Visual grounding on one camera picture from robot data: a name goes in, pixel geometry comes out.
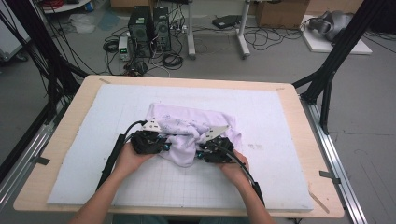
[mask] white foam board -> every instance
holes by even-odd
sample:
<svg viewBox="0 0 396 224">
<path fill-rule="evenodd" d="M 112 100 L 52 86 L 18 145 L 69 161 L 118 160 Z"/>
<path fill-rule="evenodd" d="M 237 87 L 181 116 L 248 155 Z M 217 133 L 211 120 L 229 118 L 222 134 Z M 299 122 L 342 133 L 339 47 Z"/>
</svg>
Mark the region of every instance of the white foam board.
<svg viewBox="0 0 396 224">
<path fill-rule="evenodd" d="M 236 118 L 238 148 L 260 183 L 268 209 L 310 211 L 313 204 L 276 91 L 104 85 L 64 158 L 48 203 L 84 204 L 93 194 L 119 133 L 144 119 L 151 103 L 215 110 Z M 214 164 L 182 168 L 159 156 L 120 187 L 114 205 L 244 208 Z"/>
<path fill-rule="evenodd" d="M 314 16 L 305 15 L 303 18 L 303 22 L 307 21 Z M 309 30 L 307 27 L 302 28 L 303 37 L 306 45 L 312 52 L 321 52 L 321 53 L 329 53 L 332 51 L 332 43 L 328 41 L 324 35 L 319 34 L 317 31 Z M 350 52 L 351 54 L 371 54 L 373 53 L 367 45 L 363 43 L 363 41 L 359 40 L 358 44 L 356 44 L 355 48 Z"/>
</svg>

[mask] wooden table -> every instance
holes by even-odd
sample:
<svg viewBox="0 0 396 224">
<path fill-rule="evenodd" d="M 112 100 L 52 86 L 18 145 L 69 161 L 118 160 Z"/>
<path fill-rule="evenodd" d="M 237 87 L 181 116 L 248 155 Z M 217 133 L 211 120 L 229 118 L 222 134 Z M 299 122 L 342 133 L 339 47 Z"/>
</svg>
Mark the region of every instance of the wooden table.
<svg viewBox="0 0 396 224">
<path fill-rule="evenodd" d="M 89 76 L 82 83 L 73 102 L 50 139 L 42 157 L 50 159 L 46 166 L 38 164 L 23 186 L 14 208 L 21 211 L 77 211 L 79 205 L 47 204 L 67 150 L 71 147 L 79 126 L 102 85 L 133 84 L 146 86 L 217 88 L 277 91 L 285 112 L 290 133 L 307 180 L 314 210 L 308 213 L 271 212 L 274 217 L 342 217 L 344 209 L 329 178 L 319 176 L 319 171 L 328 171 L 308 119 L 292 85 L 286 83 L 260 83 L 155 77 L 108 77 Z M 245 210 L 127 207 L 114 206 L 114 213 L 162 214 L 180 216 L 246 216 Z"/>
</svg>

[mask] crumpled white towel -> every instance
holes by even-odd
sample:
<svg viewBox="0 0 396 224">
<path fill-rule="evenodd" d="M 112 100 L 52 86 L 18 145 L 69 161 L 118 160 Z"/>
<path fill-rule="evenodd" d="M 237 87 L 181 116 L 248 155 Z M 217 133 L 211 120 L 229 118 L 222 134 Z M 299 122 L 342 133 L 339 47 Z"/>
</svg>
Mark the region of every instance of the crumpled white towel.
<svg viewBox="0 0 396 224">
<path fill-rule="evenodd" d="M 217 111 L 201 110 L 174 105 L 151 104 L 146 120 L 155 119 L 163 129 L 163 136 L 172 143 L 169 151 L 160 155 L 182 167 L 189 167 L 195 157 L 199 144 L 205 142 L 204 133 L 211 127 L 230 128 L 221 134 L 228 137 L 235 148 L 241 142 L 241 133 L 235 130 L 235 118 Z"/>
</svg>

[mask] plastic bag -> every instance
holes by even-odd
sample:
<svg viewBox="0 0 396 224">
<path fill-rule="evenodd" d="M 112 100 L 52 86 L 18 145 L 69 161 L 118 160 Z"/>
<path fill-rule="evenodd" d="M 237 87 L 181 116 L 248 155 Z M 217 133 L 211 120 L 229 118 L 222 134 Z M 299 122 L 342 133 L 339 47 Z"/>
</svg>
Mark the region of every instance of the plastic bag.
<svg viewBox="0 0 396 224">
<path fill-rule="evenodd" d="M 89 34 L 95 29 L 93 23 L 95 22 L 95 17 L 87 16 L 84 14 L 72 14 L 69 20 L 72 25 L 76 27 L 77 33 L 79 34 Z"/>
</svg>

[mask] hand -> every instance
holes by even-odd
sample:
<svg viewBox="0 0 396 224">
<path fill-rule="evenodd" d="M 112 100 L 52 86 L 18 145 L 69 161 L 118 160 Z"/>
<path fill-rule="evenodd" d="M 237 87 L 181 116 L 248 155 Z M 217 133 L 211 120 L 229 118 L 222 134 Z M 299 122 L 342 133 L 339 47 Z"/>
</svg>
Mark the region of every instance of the hand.
<svg viewBox="0 0 396 224">
<path fill-rule="evenodd" d="M 235 156 L 245 164 L 248 169 L 248 159 L 239 153 L 238 151 L 234 150 L 233 153 Z M 237 163 L 218 163 L 217 166 L 220 170 L 227 176 L 227 178 L 233 182 L 234 185 L 237 187 L 248 182 L 248 177 L 245 175 L 245 172 Z"/>
<path fill-rule="evenodd" d="M 116 167 L 112 175 L 118 175 L 122 179 L 136 171 L 141 164 L 153 157 L 154 154 L 139 155 L 134 151 L 131 142 L 125 143 L 117 158 Z"/>
</svg>

